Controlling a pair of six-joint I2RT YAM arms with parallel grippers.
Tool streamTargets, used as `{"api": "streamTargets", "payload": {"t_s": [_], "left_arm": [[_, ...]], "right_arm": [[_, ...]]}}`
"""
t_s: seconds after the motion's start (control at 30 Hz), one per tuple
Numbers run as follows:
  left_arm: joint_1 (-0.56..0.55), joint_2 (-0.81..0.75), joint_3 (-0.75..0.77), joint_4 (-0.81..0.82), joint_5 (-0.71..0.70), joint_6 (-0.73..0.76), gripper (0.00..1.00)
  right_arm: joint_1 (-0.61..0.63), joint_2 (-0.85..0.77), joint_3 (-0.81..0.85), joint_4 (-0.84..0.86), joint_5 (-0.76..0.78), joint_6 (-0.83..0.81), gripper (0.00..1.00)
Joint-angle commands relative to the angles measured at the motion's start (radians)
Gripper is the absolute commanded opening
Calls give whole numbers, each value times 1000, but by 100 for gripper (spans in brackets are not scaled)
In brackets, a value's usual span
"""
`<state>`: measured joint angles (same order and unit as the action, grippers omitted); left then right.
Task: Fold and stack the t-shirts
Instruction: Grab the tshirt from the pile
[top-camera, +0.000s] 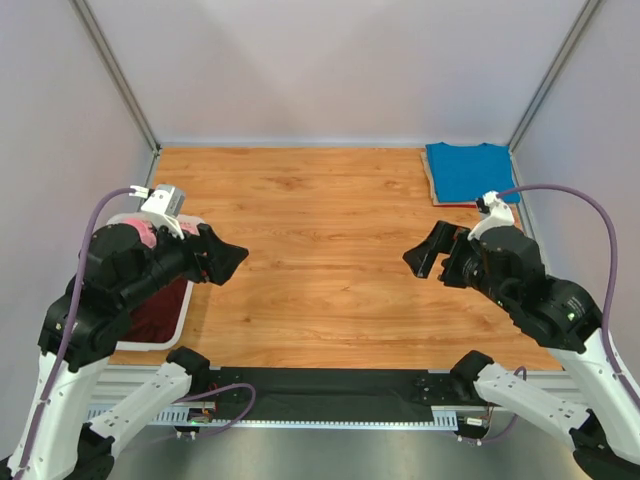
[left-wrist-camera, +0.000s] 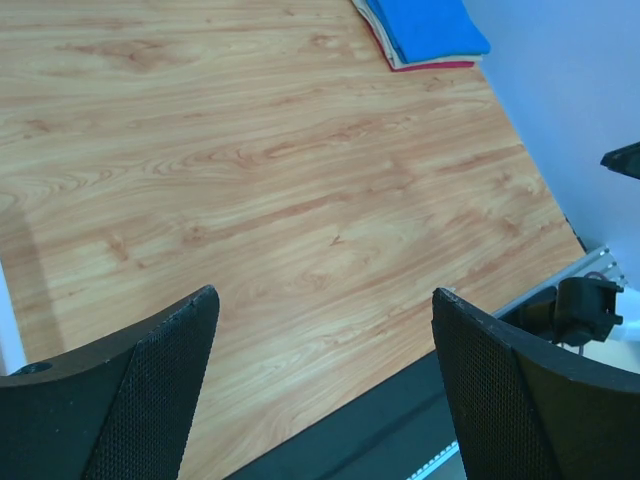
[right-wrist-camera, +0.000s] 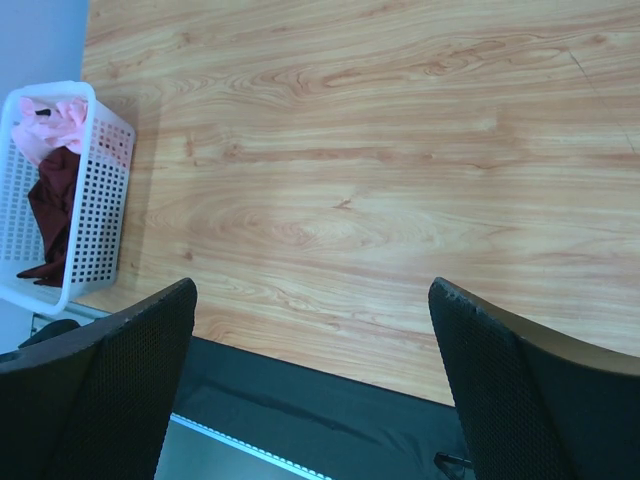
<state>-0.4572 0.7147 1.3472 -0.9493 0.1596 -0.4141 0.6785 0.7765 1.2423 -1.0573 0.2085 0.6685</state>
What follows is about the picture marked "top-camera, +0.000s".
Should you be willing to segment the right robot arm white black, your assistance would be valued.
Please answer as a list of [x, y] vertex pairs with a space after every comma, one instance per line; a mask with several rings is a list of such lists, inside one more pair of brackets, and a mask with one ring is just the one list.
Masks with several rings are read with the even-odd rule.
[[502, 406], [562, 442], [592, 479], [639, 476], [639, 409], [608, 359], [603, 314], [578, 284], [546, 273], [538, 244], [515, 226], [477, 239], [439, 221], [402, 258], [417, 278], [444, 257], [438, 279], [472, 288], [506, 312], [513, 324], [561, 363], [585, 400], [580, 406], [534, 387], [472, 350], [452, 368], [458, 390]]

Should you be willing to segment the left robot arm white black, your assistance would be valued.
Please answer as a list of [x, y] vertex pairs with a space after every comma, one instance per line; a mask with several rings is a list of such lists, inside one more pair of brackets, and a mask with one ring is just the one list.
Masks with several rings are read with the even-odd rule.
[[76, 275], [45, 315], [28, 424], [13, 454], [1, 462], [2, 478], [104, 479], [156, 414], [207, 393], [209, 360], [179, 347], [115, 408], [96, 420], [86, 418], [99, 377], [133, 325], [133, 311], [179, 279], [222, 286], [248, 255], [206, 223], [181, 237], [165, 227], [131, 223], [89, 232]]

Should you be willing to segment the pink t shirt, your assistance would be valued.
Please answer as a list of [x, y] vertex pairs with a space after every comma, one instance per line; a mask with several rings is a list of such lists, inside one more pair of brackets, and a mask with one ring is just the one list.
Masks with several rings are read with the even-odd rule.
[[[150, 249], [154, 249], [156, 247], [157, 237], [156, 233], [153, 231], [153, 225], [150, 221], [144, 220], [142, 218], [129, 217], [121, 220], [121, 223], [134, 227], [138, 232], [143, 245], [149, 247]], [[183, 228], [184, 232], [198, 235], [197, 227], [195, 224], [181, 223], [180, 226]]]

